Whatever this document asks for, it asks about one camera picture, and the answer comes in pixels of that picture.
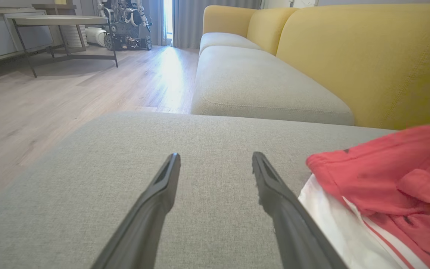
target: gray seat cushion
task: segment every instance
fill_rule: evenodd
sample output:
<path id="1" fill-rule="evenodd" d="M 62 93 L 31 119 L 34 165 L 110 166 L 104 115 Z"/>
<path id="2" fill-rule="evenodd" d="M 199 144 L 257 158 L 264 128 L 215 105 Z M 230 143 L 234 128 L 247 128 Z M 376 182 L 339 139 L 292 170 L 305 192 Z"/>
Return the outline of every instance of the gray seat cushion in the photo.
<path id="1" fill-rule="evenodd" d="M 281 268 L 251 168 L 264 152 L 295 194 L 305 159 L 388 130 L 250 118 L 124 112 L 62 141 L 0 194 L 0 269 L 90 268 L 172 152 L 175 205 L 156 268 Z"/>
<path id="2" fill-rule="evenodd" d="M 192 114 L 354 125 L 349 107 L 307 75 L 261 50 L 205 49 Z"/>
<path id="3" fill-rule="evenodd" d="M 200 56 L 203 50 L 210 46 L 233 46 L 260 50 L 262 49 L 257 44 L 237 34 L 206 33 L 202 35 L 202 39 L 200 40 L 200 52 L 198 55 Z"/>

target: yellow sofa backrest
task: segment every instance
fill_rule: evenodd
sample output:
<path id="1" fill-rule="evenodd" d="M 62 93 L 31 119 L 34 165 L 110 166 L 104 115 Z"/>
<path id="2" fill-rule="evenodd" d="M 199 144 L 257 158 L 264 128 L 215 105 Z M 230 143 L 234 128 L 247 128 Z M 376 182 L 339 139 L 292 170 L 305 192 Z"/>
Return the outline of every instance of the yellow sofa backrest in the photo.
<path id="1" fill-rule="evenodd" d="M 298 9 L 264 9 L 253 13 L 246 38 L 260 46 L 264 51 L 276 55 L 281 31 L 286 20 Z"/>
<path id="2" fill-rule="evenodd" d="M 430 4 L 298 10 L 276 56 L 342 99 L 357 126 L 430 123 Z"/>

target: red clothing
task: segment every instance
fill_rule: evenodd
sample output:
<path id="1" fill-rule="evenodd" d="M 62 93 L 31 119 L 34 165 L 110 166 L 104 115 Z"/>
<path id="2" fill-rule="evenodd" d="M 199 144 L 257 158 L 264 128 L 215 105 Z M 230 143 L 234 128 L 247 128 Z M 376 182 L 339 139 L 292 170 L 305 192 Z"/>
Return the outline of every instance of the red clothing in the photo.
<path id="1" fill-rule="evenodd" d="M 406 244 L 430 268 L 430 125 L 310 156 L 319 184 Z"/>

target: white cylinder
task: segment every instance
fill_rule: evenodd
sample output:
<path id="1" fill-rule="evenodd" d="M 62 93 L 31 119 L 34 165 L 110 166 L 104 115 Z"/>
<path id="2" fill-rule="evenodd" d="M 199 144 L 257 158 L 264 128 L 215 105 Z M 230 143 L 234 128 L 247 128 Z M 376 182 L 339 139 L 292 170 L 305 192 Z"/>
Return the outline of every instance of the white cylinder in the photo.
<path id="1" fill-rule="evenodd" d="M 79 25 L 79 28 L 81 29 L 84 46 L 89 47 L 89 44 L 87 43 L 87 37 L 85 36 L 85 25 Z M 82 47 L 81 40 L 79 39 L 79 34 L 77 33 L 77 28 L 75 25 L 61 25 L 61 30 L 67 38 L 67 44 L 69 48 Z"/>
<path id="2" fill-rule="evenodd" d="M 85 34 L 87 36 L 87 42 L 99 44 L 99 46 L 105 47 L 104 44 L 104 36 L 106 31 L 104 29 L 98 27 L 88 27 L 85 30 Z"/>

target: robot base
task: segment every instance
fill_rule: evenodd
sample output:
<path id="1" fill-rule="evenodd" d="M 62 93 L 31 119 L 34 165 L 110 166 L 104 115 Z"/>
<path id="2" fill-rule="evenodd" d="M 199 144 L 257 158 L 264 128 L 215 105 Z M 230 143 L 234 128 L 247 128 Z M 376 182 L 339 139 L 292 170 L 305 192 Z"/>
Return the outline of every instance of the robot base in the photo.
<path id="1" fill-rule="evenodd" d="M 152 49 L 152 39 L 150 35 L 145 38 L 132 38 L 128 35 L 113 34 L 112 39 L 114 44 L 112 44 L 109 34 L 104 36 L 104 44 L 108 50 L 129 50 L 129 49 Z"/>

